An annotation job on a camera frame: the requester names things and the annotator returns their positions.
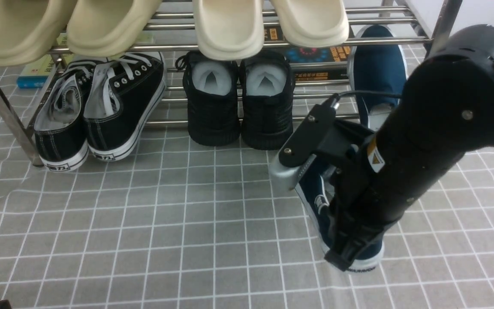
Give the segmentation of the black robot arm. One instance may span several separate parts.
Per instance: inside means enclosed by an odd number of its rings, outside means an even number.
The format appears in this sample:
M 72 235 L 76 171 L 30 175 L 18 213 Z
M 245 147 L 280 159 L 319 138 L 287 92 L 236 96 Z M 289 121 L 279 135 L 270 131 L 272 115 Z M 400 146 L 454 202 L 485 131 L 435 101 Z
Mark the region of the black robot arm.
M 494 147 L 494 25 L 468 26 L 420 64 L 401 102 L 357 151 L 317 154 L 332 177 L 331 244 L 324 258 L 354 268 L 467 152 Z

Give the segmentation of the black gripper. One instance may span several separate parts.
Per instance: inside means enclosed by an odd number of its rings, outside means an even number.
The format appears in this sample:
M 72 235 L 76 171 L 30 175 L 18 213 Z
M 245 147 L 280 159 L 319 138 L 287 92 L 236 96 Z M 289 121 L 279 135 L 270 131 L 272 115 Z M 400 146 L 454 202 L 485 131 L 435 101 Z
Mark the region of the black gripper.
M 324 162 L 335 168 L 330 179 L 332 242 L 324 258 L 341 271 L 376 268 L 384 254 L 383 236 L 398 221 L 374 187 L 384 166 L 374 136 L 360 124 L 334 121 L 322 147 Z

